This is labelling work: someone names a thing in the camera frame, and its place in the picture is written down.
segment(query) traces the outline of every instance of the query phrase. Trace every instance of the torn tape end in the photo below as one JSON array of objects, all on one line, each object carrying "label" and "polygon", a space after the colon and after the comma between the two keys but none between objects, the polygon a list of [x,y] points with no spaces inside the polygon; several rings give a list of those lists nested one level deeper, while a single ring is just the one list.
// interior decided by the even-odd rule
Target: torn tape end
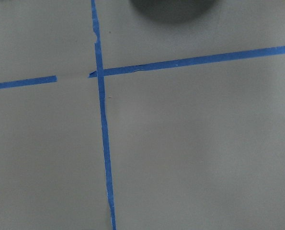
[{"label": "torn tape end", "polygon": [[97,71],[94,71],[92,73],[89,74],[89,77],[88,78],[96,78],[98,76],[98,73]]}]

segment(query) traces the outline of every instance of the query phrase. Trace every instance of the gray floor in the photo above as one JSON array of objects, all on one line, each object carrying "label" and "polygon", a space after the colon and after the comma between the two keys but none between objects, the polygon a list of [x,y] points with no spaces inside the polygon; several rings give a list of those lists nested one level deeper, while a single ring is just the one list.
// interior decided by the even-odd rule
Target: gray floor
[{"label": "gray floor", "polygon": [[110,229],[96,79],[0,90],[0,230]]},{"label": "gray floor", "polygon": [[106,78],[119,229],[285,230],[285,56]]},{"label": "gray floor", "polygon": [[[285,1],[159,25],[96,0],[105,68],[285,45]],[[89,0],[0,0],[0,230],[109,230]],[[285,230],[285,55],[105,77],[119,230]]]}]

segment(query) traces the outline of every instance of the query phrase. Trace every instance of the dark circular object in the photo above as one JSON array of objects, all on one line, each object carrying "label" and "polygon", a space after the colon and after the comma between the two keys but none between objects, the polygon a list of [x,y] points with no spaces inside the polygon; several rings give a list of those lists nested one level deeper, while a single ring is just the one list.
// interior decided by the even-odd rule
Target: dark circular object
[{"label": "dark circular object", "polygon": [[209,10],[217,0],[130,0],[138,12],[160,23],[191,21]]}]

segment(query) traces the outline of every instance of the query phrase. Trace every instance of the blue tape strip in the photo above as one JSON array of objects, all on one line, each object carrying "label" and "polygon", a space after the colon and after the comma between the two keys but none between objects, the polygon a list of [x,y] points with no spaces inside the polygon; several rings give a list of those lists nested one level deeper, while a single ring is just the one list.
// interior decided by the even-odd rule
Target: blue tape strip
[{"label": "blue tape strip", "polygon": [[20,87],[20,86],[26,86],[26,85],[45,84],[45,83],[52,83],[56,81],[57,81],[56,76],[32,78],[32,79],[25,79],[25,80],[15,80],[15,81],[8,81],[8,82],[0,83],[0,89]]},{"label": "blue tape strip", "polygon": [[91,10],[92,10],[93,31],[95,32],[97,36],[97,41],[94,43],[94,47],[95,47],[97,77],[98,77],[98,85],[99,85],[107,198],[108,198],[108,203],[109,203],[109,208],[110,208],[112,227],[113,227],[113,230],[116,230],[115,214],[114,214],[113,177],[112,177],[112,168],[111,168],[111,161],[110,161],[108,125],[107,125],[106,111],[105,111],[105,84],[104,84],[103,60],[102,60],[101,39],[100,39],[100,25],[99,25],[99,20],[98,20],[94,0],[91,0]]},{"label": "blue tape strip", "polygon": [[[285,46],[254,49],[254,50],[225,53],[225,54],[215,54],[215,55],[202,56],[202,57],[192,57],[192,58],[179,59],[173,61],[155,62],[138,66],[125,66],[125,67],[104,69],[104,76],[133,73],[136,71],[167,69],[167,68],[201,65],[201,64],[222,62],[222,61],[258,58],[258,57],[273,56],[280,54],[285,54]],[[89,75],[89,78],[96,77],[96,75],[97,72],[95,71]]]}]

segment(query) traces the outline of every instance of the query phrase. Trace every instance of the tape line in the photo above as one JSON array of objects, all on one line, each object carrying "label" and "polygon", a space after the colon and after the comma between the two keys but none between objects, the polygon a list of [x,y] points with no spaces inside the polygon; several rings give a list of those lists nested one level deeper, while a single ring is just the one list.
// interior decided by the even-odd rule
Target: tape line
[{"label": "tape line", "polygon": [[[103,71],[104,71],[104,76],[111,76],[111,75],[117,75],[117,74],[133,73],[137,71],[168,69],[168,68],[175,68],[175,67],[193,66],[193,65],[201,65],[201,64],[214,63],[214,62],[222,62],[222,61],[259,58],[259,57],[281,55],[281,54],[285,54],[285,46],[276,46],[276,47],[263,48],[263,49],[253,49],[253,50],[239,51],[239,52],[233,52],[233,53],[215,54],[215,55],[202,56],[202,57],[192,57],[192,58],[172,60],[172,61],[162,61],[162,62],[155,62],[155,63],[149,63],[149,64],[144,64],[144,65],[137,65],[137,66],[125,66],[125,67],[104,69]],[[89,78],[93,78],[96,76],[97,76],[97,71],[94,71],[90,73]]]},{"label": "tape line", "polygon": [[56,81],[57,81],[57,77],[55,75],[49,76],[49,77],[15,80],[15,81],[8,81],[8,82],[0,83],[0,89],[20,87],[20,86],[26,86],[26,85],[45,84],[45,83],[52,83]]},{"label": "tape line", "polygon": [[100,39],[100,25],[94,0],[91,0],[91,10],[92,10],[93,31],[97,36],[97,41],[94,43],[94,47],[95,47],[97,77],[98,77],[98,86],[99,86],[99,97],[100,97],[107,198],[110,208],[112,227],[113,230],[116,230],[115,214],[114,214],[113,177],[112,177],[112,168],[110,161],[108,125],[107,125],[106,111],[105,111],[105,83],[104,83],[103,60],[102,60],[101,39]]}]

